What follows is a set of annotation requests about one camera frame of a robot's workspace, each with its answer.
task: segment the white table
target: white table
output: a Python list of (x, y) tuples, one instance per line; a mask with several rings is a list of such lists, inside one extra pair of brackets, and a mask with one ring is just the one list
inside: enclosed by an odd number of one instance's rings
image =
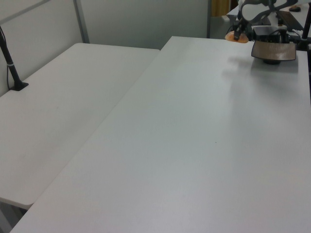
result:
[(173, 37), (12, 233), (309, 233), (307, 55)]
[(76, 44), (0, 98), (0, 201), (28, 209), (158, 50)]

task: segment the gray wall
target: gray wall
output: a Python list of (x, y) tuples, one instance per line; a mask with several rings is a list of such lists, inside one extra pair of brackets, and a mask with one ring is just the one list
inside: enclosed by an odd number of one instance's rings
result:
[(207, 36), (208, 0), (77, 0), (90, 43), (161, 49)]
[[(51, 0), (1, 27), (22, 80), (73, 44), (82, 42), (73, 0)], [(6, 61), (0, 52), (0, 96), (6, 92)]]

